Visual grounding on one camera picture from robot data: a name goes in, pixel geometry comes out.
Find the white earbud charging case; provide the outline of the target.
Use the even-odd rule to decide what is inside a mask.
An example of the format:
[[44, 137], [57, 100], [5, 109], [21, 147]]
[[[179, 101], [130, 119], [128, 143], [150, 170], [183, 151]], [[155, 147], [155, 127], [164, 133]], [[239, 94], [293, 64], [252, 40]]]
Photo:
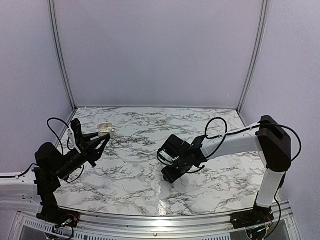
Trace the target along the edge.
[[115, 129], [113, 128], [113, 124], [110, 122], [103, 122], [97, 125], [98, 136], [104, 137], [106, 135], [110, 135], [111, 138], [115, 135]]

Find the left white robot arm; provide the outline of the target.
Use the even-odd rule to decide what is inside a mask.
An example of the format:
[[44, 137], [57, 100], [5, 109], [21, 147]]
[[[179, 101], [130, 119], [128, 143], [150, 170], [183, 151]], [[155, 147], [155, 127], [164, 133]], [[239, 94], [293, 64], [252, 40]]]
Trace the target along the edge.
[[34, 213], [43, 210], [51, 222], [60, 222], [64, 215], [54, 193], [61, 181], [68, 180], [85, 163], [95, 167], [110, 139], [109, 134], [85, 134], [77, 140], [79, 149], [65, 155], [52, 143], [44, 143], [35, 153], [36, 162], [27, 170], [0, 175], [1, 210]]

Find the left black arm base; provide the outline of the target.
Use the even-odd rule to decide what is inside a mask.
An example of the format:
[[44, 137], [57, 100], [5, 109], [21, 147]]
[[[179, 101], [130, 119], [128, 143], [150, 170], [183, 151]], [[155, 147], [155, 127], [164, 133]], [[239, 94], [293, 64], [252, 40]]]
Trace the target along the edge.
[[49, 195], [49, 198], [43, 198], [40, 206], [42, 207], [41, 212], [36, 214], [38, 219], [55, 224], [58, 228], [65, 226], [77, 227], [80, 213], [60, 208], [53, 195]]

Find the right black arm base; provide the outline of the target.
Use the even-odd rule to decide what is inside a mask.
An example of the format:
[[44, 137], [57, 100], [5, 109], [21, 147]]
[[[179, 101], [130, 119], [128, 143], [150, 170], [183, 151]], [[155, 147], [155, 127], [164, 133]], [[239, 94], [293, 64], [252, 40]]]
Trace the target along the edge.
[[256, 201], [253, 208], [245, 211], [234, 212], [230, 215], [230, 223], [234, 229], [248, 228], [256, 225], [270, 223], [274, 220], [272, 207], [258, 206]]

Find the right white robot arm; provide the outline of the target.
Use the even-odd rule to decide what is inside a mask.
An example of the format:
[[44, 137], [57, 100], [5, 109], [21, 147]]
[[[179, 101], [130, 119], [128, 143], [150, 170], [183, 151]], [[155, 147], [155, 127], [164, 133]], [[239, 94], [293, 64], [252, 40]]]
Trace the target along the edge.
[[204, 134], [197, 136], [192, 143], [172, 134], [157, 150], [156, 156], [165, 166], [161, 171], [164, 180], [172, 184], [183, 175], [191, 174], [192, 167], [201, 171], [202, 165], [210, 160], [258, 152], [266, 170], [255, 200], [256, 206], [247, 214], [252, 224], [258, 224], [267, 216], [267, 208], [272, 205], [292, 165], [292, 141], [285, 130], [285, 126], [264, 115], [260, 121], [246, 128], [213, 137]]

